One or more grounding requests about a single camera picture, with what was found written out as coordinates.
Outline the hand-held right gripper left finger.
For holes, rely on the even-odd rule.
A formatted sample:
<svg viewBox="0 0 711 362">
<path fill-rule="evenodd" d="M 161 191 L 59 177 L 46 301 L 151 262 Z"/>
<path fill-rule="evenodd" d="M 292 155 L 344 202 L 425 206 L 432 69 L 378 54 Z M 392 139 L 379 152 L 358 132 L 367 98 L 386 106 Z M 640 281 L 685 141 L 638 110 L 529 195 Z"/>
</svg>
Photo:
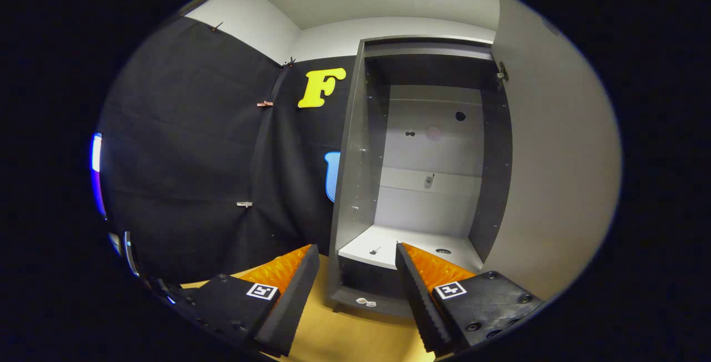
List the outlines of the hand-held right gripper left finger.
<svg viewBox="0 0 711 362">
<path fill-rule="evenodd" d="M 198 287 L 152 278 L 150 286 L 198 329 L 280 358 L 291 351 L 319 266 L 318 247 L 306 245 L 241 276 L 218 274 Z"/>
</svg>

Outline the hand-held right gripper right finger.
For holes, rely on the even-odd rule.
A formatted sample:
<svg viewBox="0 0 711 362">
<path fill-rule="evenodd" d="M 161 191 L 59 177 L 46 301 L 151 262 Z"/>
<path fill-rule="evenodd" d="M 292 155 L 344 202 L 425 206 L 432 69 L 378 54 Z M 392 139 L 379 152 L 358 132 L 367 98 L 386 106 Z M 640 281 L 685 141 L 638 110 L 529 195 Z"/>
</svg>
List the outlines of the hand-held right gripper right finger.
<svg viewBox="0 0 711 362">
<path fill-rule="evenodd" d="M 484 347 L 544 305 L 497 271 L 472 273 L 407 243 L 396 245 L 395 266 L 423 345 L 439 358 Z"/>
</svg>

